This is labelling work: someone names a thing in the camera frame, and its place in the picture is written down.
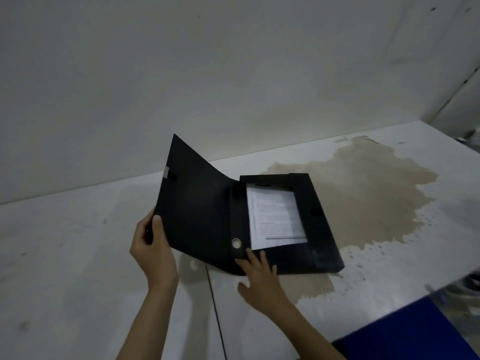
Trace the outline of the person's right hand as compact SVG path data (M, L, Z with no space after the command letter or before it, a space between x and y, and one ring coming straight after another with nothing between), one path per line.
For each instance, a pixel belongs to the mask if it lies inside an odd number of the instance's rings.
M243 299L251 307L268 317L269 311L273 306L279 305L281 302L291 303L282 289L279 279L275 280L271 276L271 266L267 260L266 253L261 250L260 257L263 259L263 272L246 273L245 262L247 259L236 259L235 263L243 270L249 284L254 286L257 297L255 299Z

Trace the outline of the person's left hand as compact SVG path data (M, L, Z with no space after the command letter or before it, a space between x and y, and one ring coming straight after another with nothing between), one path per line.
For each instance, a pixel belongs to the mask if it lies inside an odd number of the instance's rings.
M169 243L160 252L152 248L153 216L158 216L154 209L137 223L129 253L145 274L149 291L175 293L179 284L176 260Z

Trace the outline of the black document file box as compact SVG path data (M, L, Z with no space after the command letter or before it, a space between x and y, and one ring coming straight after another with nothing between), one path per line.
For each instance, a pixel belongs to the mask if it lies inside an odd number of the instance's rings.
M283 187L295 195L307 243L251 249L246 186ZM241 175L221 173L178 135L172 137L154 214L163 220L171 248L232 275L246 249L264 251L279 274L338 273L344 268L313 182L307 173Z

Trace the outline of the person's right forearm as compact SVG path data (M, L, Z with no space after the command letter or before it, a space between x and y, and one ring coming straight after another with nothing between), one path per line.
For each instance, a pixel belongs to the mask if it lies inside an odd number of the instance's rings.
M346 360L292 303L273 306L268 317L287 337L301 360Z

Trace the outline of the person's left forearm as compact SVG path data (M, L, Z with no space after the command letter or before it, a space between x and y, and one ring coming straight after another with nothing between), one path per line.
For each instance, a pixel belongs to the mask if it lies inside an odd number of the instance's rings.
M161 360L177 287L178 281L148 289L115 360Z

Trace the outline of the printed white paper sheets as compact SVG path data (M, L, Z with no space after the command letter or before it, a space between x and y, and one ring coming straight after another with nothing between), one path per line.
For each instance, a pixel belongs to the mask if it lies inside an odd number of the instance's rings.
M291 189L248 184L246 194L252 250L308 242Z

